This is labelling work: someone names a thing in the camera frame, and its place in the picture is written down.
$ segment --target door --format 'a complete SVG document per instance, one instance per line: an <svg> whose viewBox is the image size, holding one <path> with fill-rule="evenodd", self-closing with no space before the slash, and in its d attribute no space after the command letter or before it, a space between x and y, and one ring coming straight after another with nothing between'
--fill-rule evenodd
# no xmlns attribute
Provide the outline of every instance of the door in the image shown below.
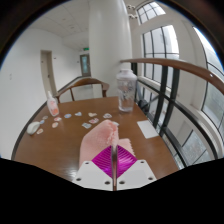
<svg viewBox="0 0 224 224"><path fill-rule="evenodd" d="M80 55L82 76L91 76L89 54Z"/></svg>
<svg viewBox="0 0 224 224"><path fill-rule="evenodd" d="M54 81L51 52L41 51L41 73L46 96L48 96L48 91L51 91L52 96L55 96L57 90Z"/></svg>

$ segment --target wooden chair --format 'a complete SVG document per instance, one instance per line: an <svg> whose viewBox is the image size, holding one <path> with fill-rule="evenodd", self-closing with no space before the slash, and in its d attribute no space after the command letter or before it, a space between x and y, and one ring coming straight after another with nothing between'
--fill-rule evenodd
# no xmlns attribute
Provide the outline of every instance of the wooden chair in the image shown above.
<svg viewBox="0 0 224 224"><path fill-rule="evenodd" d="M72 100L75 101L74 96L73 96L73 92L72 89L74 87L77 86L85 86L85 85L90 85L90 84L101 84L102 87L102 95L103 97L107 97L106 96L106 92L109 89L109 84L105 83L105 82L101 82L98 79L93 79L93 78L86 78L86 79L81 79L78 82L76 82L74 85L68 87L67 89L63 90L59 95L55 96L58 99L58 103L60 103L60 96L65 93L66 91L70 90L71 92L71 96L72 96Z"/></svg>

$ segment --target white pillar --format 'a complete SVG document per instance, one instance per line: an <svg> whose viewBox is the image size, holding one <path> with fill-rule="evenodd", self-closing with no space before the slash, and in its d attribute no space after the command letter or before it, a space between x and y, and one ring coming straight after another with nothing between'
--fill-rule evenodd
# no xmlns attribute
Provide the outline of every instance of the white pillar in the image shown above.
<svg viewBox="0 0 224 224"><path fill-rule="evenodd" d="M117 96L116 74L132 58L131 31L123 0L92 0L89 16L91 75L110 85L107 96Z"/></svg>

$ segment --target ceiling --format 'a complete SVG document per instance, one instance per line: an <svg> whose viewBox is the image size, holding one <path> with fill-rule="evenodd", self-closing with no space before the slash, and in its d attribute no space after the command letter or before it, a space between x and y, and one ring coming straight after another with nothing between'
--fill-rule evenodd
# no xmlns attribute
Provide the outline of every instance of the ceiling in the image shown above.
<svg viewBox="0 0 224 224"><path fill-rule="evenodd" d="M28 29L41 29L63 38L63 43L73 49L88 47L89 2L71 0L43 14ZM124 0L125 5L136 6L144 0Z"/></svg>

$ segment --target plastic bottle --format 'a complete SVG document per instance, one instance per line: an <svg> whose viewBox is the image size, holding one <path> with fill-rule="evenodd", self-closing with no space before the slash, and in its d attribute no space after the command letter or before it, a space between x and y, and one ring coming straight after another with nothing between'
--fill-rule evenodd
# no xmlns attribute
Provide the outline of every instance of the plastic bottle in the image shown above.
<svg viewBox="0 0 224 224"><path fill-rule="evenodd" d="M130 69L121 69L117 74L119 110L131 112L134 106L137 76Z"/></svg>
<svg viewBox="0 0 224 224"><path fill-rule="evenodd" d="M59 114L59 109L56 100L52 97L51 92L48 91L48 99L47 99L47 106L51 113L51 115L54 117Z"/></svg>

